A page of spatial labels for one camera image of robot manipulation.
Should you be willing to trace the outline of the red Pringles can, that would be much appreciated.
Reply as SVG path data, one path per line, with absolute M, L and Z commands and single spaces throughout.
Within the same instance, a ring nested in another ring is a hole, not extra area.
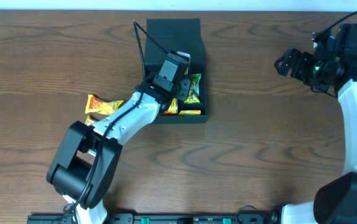
M 174 115 L 176 114 L 175 105 L 171 104 L 170 107 L 163 113 L 163 115 Z

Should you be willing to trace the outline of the yellow chocolate cake packet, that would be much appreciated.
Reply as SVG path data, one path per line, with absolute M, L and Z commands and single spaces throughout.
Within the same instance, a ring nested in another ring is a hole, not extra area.
M 189 68 L 187 67 L 184 72 L 184 80 L 180 82 L 179 92 L 177 94 L 178 98 L 173 98 L 169 108 L 163 113 L 164 115 L 177 115 L 178 114 L 178 101 L 184 101 L 188 97 L 190 79 L 189 79 Z

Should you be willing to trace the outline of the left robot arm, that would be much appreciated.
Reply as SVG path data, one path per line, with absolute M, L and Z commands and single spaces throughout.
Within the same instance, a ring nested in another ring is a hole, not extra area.
M 170 52 L 161 70 L 148 75 L 130 100 L 110 116 L 91 125 L 76 121 L 67 130 L 52 161 L 47 181 L 68 204 L 72 223 L 104 223 L 103 198 L 111 185 L 122 147 L 152 123 L 173 99 L 186 100 L 191 56 Z

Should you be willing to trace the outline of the yellow Apollo cake packet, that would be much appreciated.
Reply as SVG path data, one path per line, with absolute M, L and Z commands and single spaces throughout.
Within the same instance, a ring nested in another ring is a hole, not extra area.
M 95 122 L 97 122 L 97 120 L 92 115 L 88 115 L 84 123 L 87 126 L 90 126 L 91 124 L 93 124 Z

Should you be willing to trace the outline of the green snack packet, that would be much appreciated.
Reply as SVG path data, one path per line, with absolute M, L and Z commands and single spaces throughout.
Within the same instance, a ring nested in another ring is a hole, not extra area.
M 202 75 L 200 73 L 191 75 L 191 86 L 187 99 L 184 101 L 185 104 L 198 104 L 199 99 L 199 82 Z

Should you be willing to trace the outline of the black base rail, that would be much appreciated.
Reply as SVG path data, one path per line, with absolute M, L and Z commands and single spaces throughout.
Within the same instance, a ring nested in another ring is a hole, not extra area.
M 73 215 L 29 215 L 27 224 L 74 223 Z M 113 213 L 104 224 L 268 224 L 280 223 L 276 215 L 245 212 L 239 215 L 134 215 Z

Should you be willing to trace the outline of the yellow peanut butter packet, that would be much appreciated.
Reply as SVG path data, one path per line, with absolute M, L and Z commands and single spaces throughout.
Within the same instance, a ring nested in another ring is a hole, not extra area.
M 119 109 L 123 104 L 123 100 L 103 101 L 95 95 L 88 95 L 85 113 L 98 113 L 103 115 L 111 115 Z

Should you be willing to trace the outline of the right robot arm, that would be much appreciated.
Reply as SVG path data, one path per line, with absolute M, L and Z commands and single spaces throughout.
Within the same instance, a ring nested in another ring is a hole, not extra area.
M 341 106 L 345 163 L 341 177 L 321 187 L 311 202 L 283 205 L 269 223 L 357 223 L 357 24 L 342 24 L 336 37 L 326 29 L 313 34 L 314 52 L 288 49 L 274 63 L 312 92 L 327 94 Z

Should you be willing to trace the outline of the dark green open gift box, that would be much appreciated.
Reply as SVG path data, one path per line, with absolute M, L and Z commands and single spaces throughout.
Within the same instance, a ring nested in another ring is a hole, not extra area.
M 199 115 L 161 115 L 154 124 L 198 124 L 206 123 L 207 111 L 207 75 L 204 44 L 201 37 L 199 19 L 148 19 L 146 31 L 166 50 L 188 53 L 191 56 L 191 71 L 201 74 L 199 81 L 198 104 L 178 102 L 178 110 L 199 110 Z

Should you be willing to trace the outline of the orange-yellow biscuit packet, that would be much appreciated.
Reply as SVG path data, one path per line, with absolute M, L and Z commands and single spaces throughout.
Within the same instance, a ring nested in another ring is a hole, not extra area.
M 201 110 L 181 110 L 179 112 L 179 116 L 194 116 L 194 115 L 200 115 Z

